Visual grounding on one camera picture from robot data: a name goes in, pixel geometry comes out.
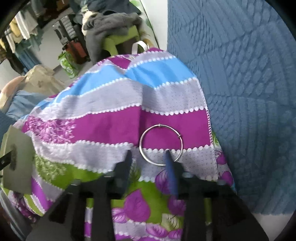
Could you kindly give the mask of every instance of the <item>colorful cloth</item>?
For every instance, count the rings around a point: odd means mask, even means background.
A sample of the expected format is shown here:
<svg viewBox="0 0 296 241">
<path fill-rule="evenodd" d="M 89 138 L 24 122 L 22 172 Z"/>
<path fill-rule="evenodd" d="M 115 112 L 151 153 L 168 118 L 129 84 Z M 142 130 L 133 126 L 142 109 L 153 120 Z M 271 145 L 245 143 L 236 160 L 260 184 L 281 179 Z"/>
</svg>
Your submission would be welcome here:
<svg viewBox="0 0 296 241">
<path fill-rule="evenodd" d="M 198 79 L 173 55 L 152 49 L 97 63 L 15 124 L 32 137 L 36 150 L 33 194 L 24 195 L 24 203 L 43 215 L 73 179 L 98 178 L 131 149 L 131 185 L 124 200 L 112 201 L 116 239 L 179 240 L 185 202 L 169 194 L 165 169 L 146 162 L 138 149 L 141 134 L 159 123 L 182 135 L 180 162 L 187 171 L 201 179 L 222 178 L 234 187 Z M 167 148 L 174 157 L 180 153 L 179 139 L 165 128 L 149 131 L 143 147 L 159 163 Z M 92 208 L 90 199 L 86 237 Z"/>
</svg>

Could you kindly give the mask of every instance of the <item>white floor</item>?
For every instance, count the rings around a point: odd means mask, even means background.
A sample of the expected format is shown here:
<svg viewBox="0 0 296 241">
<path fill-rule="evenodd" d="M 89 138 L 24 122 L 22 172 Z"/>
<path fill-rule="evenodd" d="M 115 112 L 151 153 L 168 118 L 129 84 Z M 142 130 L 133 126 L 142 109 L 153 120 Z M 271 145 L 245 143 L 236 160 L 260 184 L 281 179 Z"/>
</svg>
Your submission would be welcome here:
<svg viewBox="0 0 296 241">
<path fill-rule="evenodd" d="M 92 66 L 93 66 L 93 64 L 91 62 L 86 62 L 85 64 L 83 64 L 83 67 L 82 67 L 81 71 L 79 72 L 78 77 L 83 75 Z M 70 79 L 66 73 L 66 70 L 64 70 L 60 65 L 58 67 L 56 67 L 54 69 L 54 71 L 55 71 L 54 77 L 57 80 L 60 80 L 63 83 L 65 83 L 66 86 L 69 86 L 76 79 L 76 78 Z"/>
</svg>

